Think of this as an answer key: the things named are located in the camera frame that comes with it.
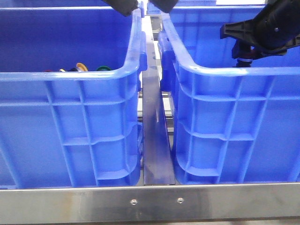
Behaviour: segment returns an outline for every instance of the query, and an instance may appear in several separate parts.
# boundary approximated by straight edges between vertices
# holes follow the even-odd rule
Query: stainless steel bar
[[[142,73],[144,185],[175,184],[150,16],[143,20],[148,53],[148,70]]]
[[[300,184],[1,190],[0,224],[300,217]]]

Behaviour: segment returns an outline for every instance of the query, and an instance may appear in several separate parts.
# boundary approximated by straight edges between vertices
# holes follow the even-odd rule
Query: screw
[[[183,198],[178,198],[178,199],[177,199],[177,203],[178,203],[178,204],[183,204],[183,202],[184,202],[184,199],[183,199]]]
[[[136,205],[137,204],[137,200],[136,199],[131,199],[130,204]]]

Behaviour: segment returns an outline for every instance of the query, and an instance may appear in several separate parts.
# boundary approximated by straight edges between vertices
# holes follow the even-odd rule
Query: blue plastic crate
[[[0,0],[0,8],[23,7],[80,7],[109,6],[102,0]],[[139,1],[142,17],[145,17],[144,3]]]
[[[176,6],[215,6],[217,0],[179,0]],[[147,4],[147,14],[157,15],[160,14],[159,8],[157,8],[153,3],[148,2]]]
[[[163,14],[161,87],[171,91],[178,181],[299,181],[300,48],[233,68],[222,24],[262,7],[177,8]]]
[[[140,10],[2,8],[0,27],[0,188],[136,184]],[[57,72],[77,62],[113,70]]]

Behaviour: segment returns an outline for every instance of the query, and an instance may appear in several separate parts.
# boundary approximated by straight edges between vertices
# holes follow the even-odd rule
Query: metal frame
[[[0,224],[300,217],[300,183],[172,185],[175,178],[150,17],[143,26],[149,64],[143,73],[145,186],[0,190]]]

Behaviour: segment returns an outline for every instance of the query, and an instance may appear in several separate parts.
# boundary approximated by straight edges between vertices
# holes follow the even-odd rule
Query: metal shelf
[[[143,26],[147,33],[149,69],[142,75],[144,155],[141,185],[0,190],[0,224],[190,221],[178,225],[195,225],[199,223],[191,221],[202,221],[202,225],[278,225],[286,222],[261,219],[300,217],[300,183],[175,185],[149,16],[143,19]],[[236,219],[260,221],[203,222]],[[300,224],[300,220],[287,223]]]

